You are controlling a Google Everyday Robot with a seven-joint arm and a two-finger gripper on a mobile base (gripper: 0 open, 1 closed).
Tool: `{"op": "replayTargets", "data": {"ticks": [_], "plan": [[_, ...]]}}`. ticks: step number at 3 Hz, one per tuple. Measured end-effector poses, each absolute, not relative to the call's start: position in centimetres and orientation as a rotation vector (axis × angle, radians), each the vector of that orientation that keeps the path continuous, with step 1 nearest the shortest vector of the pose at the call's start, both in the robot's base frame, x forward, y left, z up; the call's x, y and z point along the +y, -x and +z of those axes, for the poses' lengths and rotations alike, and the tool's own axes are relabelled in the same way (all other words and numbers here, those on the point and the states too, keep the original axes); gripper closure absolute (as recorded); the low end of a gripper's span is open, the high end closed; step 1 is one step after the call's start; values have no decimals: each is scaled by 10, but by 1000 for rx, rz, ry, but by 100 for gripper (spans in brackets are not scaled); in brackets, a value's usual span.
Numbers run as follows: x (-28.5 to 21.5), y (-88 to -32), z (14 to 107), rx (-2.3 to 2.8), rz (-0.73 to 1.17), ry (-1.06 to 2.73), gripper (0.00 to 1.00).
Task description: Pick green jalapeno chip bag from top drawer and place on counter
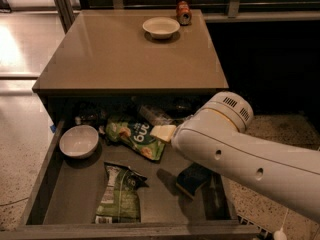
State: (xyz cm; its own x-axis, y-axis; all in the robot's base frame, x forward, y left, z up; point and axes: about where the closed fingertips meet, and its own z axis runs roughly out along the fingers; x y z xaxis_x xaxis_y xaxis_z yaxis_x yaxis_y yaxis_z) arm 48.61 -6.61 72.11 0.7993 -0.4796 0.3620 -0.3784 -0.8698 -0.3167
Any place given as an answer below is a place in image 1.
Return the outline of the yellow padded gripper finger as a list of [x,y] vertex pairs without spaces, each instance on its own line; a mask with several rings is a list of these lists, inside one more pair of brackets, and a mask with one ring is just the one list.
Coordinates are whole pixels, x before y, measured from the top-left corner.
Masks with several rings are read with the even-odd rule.
[[175,125],[156,125],[151,130],[150,135],[165,143],[169,143],[175,130]]

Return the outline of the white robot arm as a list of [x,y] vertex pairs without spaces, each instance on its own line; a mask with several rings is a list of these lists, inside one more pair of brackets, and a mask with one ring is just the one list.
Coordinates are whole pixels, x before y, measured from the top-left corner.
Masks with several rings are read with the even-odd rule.
[[215,94],[179,126],[151,135],[175,152],[320,222],[320,152],[247,135],[250,104],[228,91]]

